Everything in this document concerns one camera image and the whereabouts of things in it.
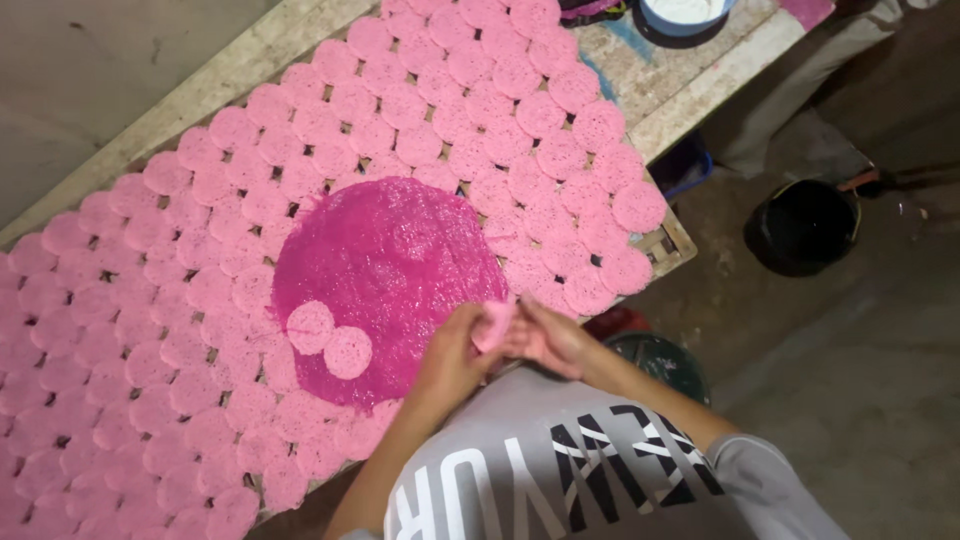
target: pink rice cracker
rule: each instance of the pink rice cracker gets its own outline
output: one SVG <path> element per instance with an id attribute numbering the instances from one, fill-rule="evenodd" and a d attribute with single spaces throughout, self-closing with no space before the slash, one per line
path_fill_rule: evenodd
<path id="1" fill-rule="evenodd" d="M 160 484 L 156 487 L 156 501 L 161 508 L 177 514 L 185 508 L 204 503 L 204 496 L 197 491 L 198 469 L 200 469 L 199 463 L 188 461 L 174 466 L 163 475 Z"/>
<path id="2" fill-rule="evenodd" d="M 590 264 L 590 251 L 579 240 L 547 239 L 540 247 L 540 259 L 551 272 L 565 278 Z"/>
<path id="3" fill-rule="evenodd" d="M 625 245 L 600 261 L 600 281 L 620 295 L 636 294 L 653 278 L 653 265 L 639 249 Z"/>
<path id="4" fill-rule="evenodd" d="M 275 512 L 300 507 L 306 489 L 307 478 L 293 459 L 274 461 L 263 472 L 263 501 Z"/>
<path id="5" fill-rule="evenodd" d="M 236 283 L 232 286 L 233 302 L 244 313 L 264 314 L 264 309 L 270 305 L 273 281 L 274 269 L 266 264 L 244 270 L 237 275 Z"/>
<path id="6" fill-rule="evenodd" d="M 224 151 L 213 144 L 213 141 L 210 139 L 210 133 L 206 128 L 197 126 L 188 129 L 183 132 L 183 135 L 180 136 L 180 142 L 177 145 L 177 158 L 180 160 L 180 164 L 186 167 L 191 171 L 203 168 L 208 163 L 215 163 L 221 160 L 224 156 Z M 147 182 L 148 178 L 147 171 L 143 171 L 143 180 Z M 169 188 L 179 187 L 180 189 L 186 188 L 186 185 L 180 180 L 175 180 L 175 184 L 169 186 Z M 168 191 L 163 193 L 164 195 L 172 195 L 177 193 L 177 191 Z"/>
<path id="7" fill-rule="evenodd" d="M 533 292 L 545 283 L 556 282 L 556 275 L 543 265 L 534 248 L 528 248 L 527 255 L 508 258 L 503 265 L 503 275 L 515 294 Z"/>
<path id="8" fill-rule="evenodd" d="M 360 17 L 350 23 L 347 30 L 347 46 L 360 60 L 390 49 L 394 37 L 387 31 L 387 23 L 375 17 Z"/>
<path id="9" fill-rule="evenodd" d="M 526 55 L 501 58 L 493 67 L 493 83 L 513 99 L 522 99 L 537 91 L 543 76 Z"/>
<path id="10" fill-rule="evenodd" d="M 43 247 L 41 233 L 29 233 L 20 237 L 7 257 L 10 269 L 23 276 L 31 276 L 53 270 L 57 256 Z"/>
<path id="11" fill-rule="evenodd" d="M 288 459 L 290 447 L 270 428 L 250 428 L 237 444 L 237 464 L 252 475 L 262 475 L 267 465 Z"/>
<path id="12" fill-rule="evenodd" d="M 606 207 L 610 194 L 600 186 L 592 171 L 576 171 L 560 188 L 560 201 L 570 213 L 583 215 Z"/>
<path id="13" fill-rule="evenodd" d="M 233 436 L 229 442 L 217 446 L 204 455 L 197 471 L 197 491 L 206 497 L 217 497 L 224 491 L 243 487 L 244 471 L 237 464 Z"/>
<path id="14" fill-rule="evenodd" d="M 543 174 L 537 159 L 532 156 L 519 156 L 510 164 L 507 187 L 511 195 L 523 205 L 537 200 L 542 193 L 553 191 L 557 182 Z"/>
<path id="15" fill-rule="evenodd" d="M 461 0 L 460 15 L 471 26 L 488 28 L 494 25 L 509 24 L 504 7 L 490 0 Z"/>
<path id="16" fill-rule="evenodd" d="M 383 97 L 391 87 L 405 82 L 407 68 L 396 53 L 380 51 L 367 59 L 360 77 L 367 90 Z"/>
<path id="17" fill-rule="evenodd" d="M 548 238 L 572 240 L 576 237 L 573 216 L 560 203 L 554 191 L 542 193 L 523 212 L 523 226 L 527 234 L 538 242 Z"/>
<path id="18" fill-rule="evenodd" d="M 450 76 L 446 61 L 433 61 L 423 67 L 417 77 L 417 92 L 434 107 L 462 100 L 464 96 L 463 87 Z"/>
<path id="19" fill-rule="evenodd" d="M 260 497 L 246 487 L 234 487 L 217 495 L 206 523 L 212 540 L 242 540 L 256 522 Z"/>
<path id="20" fill-rule="evenodd" d="M 567 112 L 576 114 L 586 104 L 597 99 L 600 79 L 587 65 L 577 62 L 566 71 L 550 78 L 547 90 L 558 105 Z"/>
<path id="21" fill-rule="evenodd" d="M 427 104 L 413 85 L 395 85 L 383 95 L 381 114 L 388 124 L 403 130 L 413 128 L 426 117 Z"/>
<path id="22" fill-rule="evenodd" d="M 593 174 L 609 193 L 643 180 L 643 159 L 634 147 L 618 142 L 601 148 L 593 157 Z"/>
<path id="23" fill-rule="evenodd" d="M 280 191 L 287 199 L 300 204 L 309 197 L 321 196 L 324 192 L 324 177 L 317 172 L 311 158 L 296 156 L 287 160 L 283 166 Z"/>
<path id="24" fill-rule="evenodd" d="M 515 206 L 507 189 L 507 173 L 497 169 L 491 169 L 474 180 L 467 199 L 483 215 L 506 213 Z"/>
<path id="25" fill-rule="evenodd" d="M 187 449 L 198 454 L 210 455 L 223 447 L 233 445 L 236 431 L 227 423 L 227 415 L 222 407 L 212 407 L 193 415 L 183 432 L 183 443 Z"/>
<path id="26" fill-rule="evenodd" d="M 406 5 L 407 11 L 395 12 L 387 19 L 387 30 L 401 41 L 423 32 L 424 26 L 423 17 L 410 10 L 409 4 Z"/>
<path id="27" fill-rule="evenodd" d="M 487 127 L 496 118 L 510 116 L 514 100 L 501 92 L 491 81 L 480 81 L 470 89 L 467 96 L 467 114 L 470 120 Z"/>
<path id="28" fill-rule="evenodd" d="M 582 214 L 577 235 L 591 253 L 600 257 L 619 250 L 630 239 L 630 233 L 616 223 L 609 207 Z"/>
<path id="29" fill-rule="evenodd" d="M 357 70 L 356 55 L 339 39 L 321 41 L 313 53 L 312 63 L 321 80 L 333 86 L 351 79 Z"/>
<path id="30" fill-rule="evenodd" d="M 170 384 L 170 405 L 180 414 L 192 416 L 220 402 L 220 388 L 206 367 L 181 371 Z"/>
<path id="31" fill-rule="evenodd" d="M 134 388 L 165 384 L 173 378 L 174 369 L 160 359 L 160 343 L 158 339 L 145 341 L 131 350 L 125 374 Z"/>
<path id="32" fill-rule="evenodd" d="M 447 193 L 453 193 L 460 185 L 457 175 L 450 171 L 446 162 L 434 160 L 426 165 L 417 167 L 414 171 L 414 177 L 425 185 L 436 187 Z"/>
<path id="33" fill-rule="evenodd" d="M 261 182 L 251 185 L 247 196 L 240 203 L 240 212 L 257 225 L 275 223 L 286 217 L 290 200 L 283 196 L 278 182 Z"/>
<path id="34" fill-rule="evenodd" d="M 537 163 L 543 172 L 557 180 L 565 180 L 587 164 L 587 151 L 573 134 L 557 130 L 547 134 L 537 147 Z"/>
<path id="35" fill-rule="evenodd" d="M 455 241 L 447 237 L 454 232 Z M 378 247 L 358 247 L 356 238 Z M 331 277 L 347 268 L 353 269 L 355 286 L 330 287 Z M 376 271 L 358 273 L 358 268 Z M 404 284 L 396 282 L 398 276 Z M 428 293 L 433 301 L 420 298 Z M 428 336 L 456 305 L 506 295 L 468 201 L 413 179 L 356 184 L 321 201 L 287 237 L 274 277 L 274 308 L 278 319 L 287 321 L 288 335 L 291 313 L 318 301 L 339 325 L 362 329 L 370 338 L 370 365 L 352 380 L 329 373 L 322 356 L 295 351 L 306 391 L 366 409 L 405 394 Z M 437 298 L 444 301 L 438 305 Z M 376 326 L 370 325 L 373 313 L 381 321 Z"/>
<path id="36" fill-rule="evenodd" d="M 428 31 L 438 45 L 449 49 L 461 41 L 473 39 L 474 28 L 460 15 L 459 6 L 446 4 L 430 15 Z"/>
<path id="37" fill-rule="evenodd" d="M 487 247 L 504 258 L 526 253 L 533 241 L 523 230 L 523 211 L 518 208 L 488 216 L 483 224 L 483 234 L 487 239 Z"/>
<path id="38" fill-rule="evenodd" d="M 666 200 L 655 184 L 634 181 L 613 196 L 613 217 L 628 231 L 649 233 L 666 215 Z"/>
<path id="39" fill-rule="evenodd" d="M 510 21 L 522 36 L 533 37 L 560 22 L 560 4 L 553 0 L 514 0 Z"/>
<path id="40" fill-rule="evenodd" d="M 586 104 L 573 121 L 573 136 L 588 152 L 597 153 L 626 133 L 627 121 L 612 101 L 600 99 Z"/>
<path id="41" fill-rule="evenodd" d="M 479 41 L 468 39 L 450 49 L 446 58 L 450 75 L 463 86 L 473 86 L 490 74 L 494 60 L 484 52 Z"/>
<path id="42" fill-rule="evenodd" d="M 227 422 L 237 431 L 246 431 L 273 418 L 276 394 L 265 384 L 237 384 L 227 403 Z"/>
<path id="43" fill-rule="evenodd" d="M 260 157 L 274 167 L 282 167 L 287 160 L 303 155 L 303 142 L 294 134 L 290 124 L 271 126 L 256 145 Z"/>
<path id="44" fill-rule="evenodd" d="M 447 160 L 453 174 L 464 182 L 473 182 L 491 170 L 495 170 L 493 161 L 487 157 L 483 148 L 483 136 L 474 133 L 464 136 L 450 149 L 450 158 Z"/>
<path id="45" fill-rule="evenodd" d="M 158 433 L 171 426 L 180 415 L 170 407 L 170 385 L 148 386 L 130 403 L 130 421 L 138 431 Z"/>
<path id="46" fill-rule="evenodd" d="M 476 126 L 467 113 L 467 99 L 463 96 L 437 106 L 433 111 L 432 124 L 437 135 L 451 144 L 457 144 L 477 133 Z"/>
<path id="47" fill-rule="evenodd" d="M 80 228 L 80 214 L 67 211 L 50 218 L 43 228 L 40 241 L 48 252 L 62 255 L 69 249 L 85 248 L 90 243 L 90 233 Z"/>
<path id="48" fill-rule="evenodd" d="M 443 146 L 433 127 L 422 120 L 396 134 L 396 156 L 411 167 L 436 161 Z"/>
<path id="49" fill-rule="evenodd" d="M 556 77 L 577 63 L 577 38 L 565 28 L 541 28 L 530 43 L 530 62 L 547 77 Z"/>
<path id="50" fill-rule="evenodd" d="M 367 334 L 355 327 L 340 327 L 333 331 L 326 345 L 324 362 L 334 377 L 356 379 L 370 365 L 372 344 Z"/>
<path id="51" fill-rule="evenodd" d="M 77 225 L 87 233 L 107 236 L 120 231 L 123 216 L 113 211 L 108 191 L 94 191 L 80 203 Z"/>
<path id="52" fill-rule="evenodd" d="M 118 178 L 108 199 L 113 211 L 124 217 L 133 217 L 144 209 L 155 209 L 158 200 L 159 195 L 143 184 L 143 175 L 139 173 Z"/>
<path id="53" fill-rule="evenodd" d="M 496 60 L 497 64 L 500 64 L 510 59 L 527 61 L 527 46 L 530 45 L 530 39 L 518 34 L 508 22 L 508 24 L 484 28 L 480 36 L 480 44 L 483 45 L 483 50 Z"/>
<path id="54" fill-rule="evenodd" d="M 352 331 L 343 335 L 343 343 L 338 344 L 341 349 L 359 346 L 359 343 L 353 339 Z M 350 356 L 354 353 L 343 351 L 345 355 Z M 339 365 L 355 362 L 353 358 L 341 358 L 337 360 Z M 295 390 L 283 396 L 283 400 L 276 406 L 276 418 L 274 420 L 274 430 L 285 441 L 296 442 L 301 438 L 307 438 L 315 433 L 323 433 L 326 430 L 327 421 L 335 421 L 346 413 L 347 409 L 327 401 L 324 401 L 313 394 L 304 390 Z"/>
<path id="55" fill-rule="evenodd" d="M 280 89 L 286 92 L 287 101 L 299 113 L 300 108 L 309 107 L 324 99 L 325 84 L 309 63 L 295 63 L 283 72 Z"/>
<path id="56" fill-rule="evenodd" d="M 431 62 L 444 59 L 444 49 L 421 32 L 400 41 L 396 54 L 411 73 L 419 74 Z"/>
<path id="57" fill-rule="evenodd" d="M 596 266 L 582 266 L 570 274 L 564 283 L 566 302 L 581 315 L 599 315 L 616 300 L 616 294 L 610 291 L 600 279 L 600 269 Z"/>
<path id="58" fill-rule="evenodd" d="M 341 123 L 329 103 L 318 101 L 297 109 L 290 129 L 303 144 L 318 145 L 340 135 Z"/>
<path id="59" fill-rule="evenodd" d="M 286 322 L 290 342 L 303 355 L 316 355 L 333 333 L 333 315 L 322 302 L 307 302 L 290 313 Z"/>
<path id="60" fill-rule="evenodd" d="M 247 117 L 258 128 L 282 126 L 290 121 L 293 107 L 279 85 L 264 84 L 253 89 L 247 98 Z"/>
<path id="61" fill-rule="evenodd" d="M 256 144 L 258 127 L 239 107 L 225 107 L 210 120 L 210 140 L 227 152 Z"/>
<path id="62" fill-rule="evenodd" d="M 483 147 L 487 156 L 497 164 L 510 166 L 517 157 L 529 154 L 534 139 L 520 129 L 512 116 L 500 116 L 487 124 Z"/>
<path id="63" fill-rule="evenodd" d="M 330 93 L 330 110 L 344 122 L 355 124 L 376 111 L 376 96 L 370 93 L 359 77 L 338 83 Z"/>
<path id="64" fill-rule="evenodd" d="M 325 433 L 301 440 L 297 446 L 297 466 L 309 479 L 329 479 L 346 460 L 334 444 L 337 425 L 330 424 L 327 427 L 329 429 Z"/>

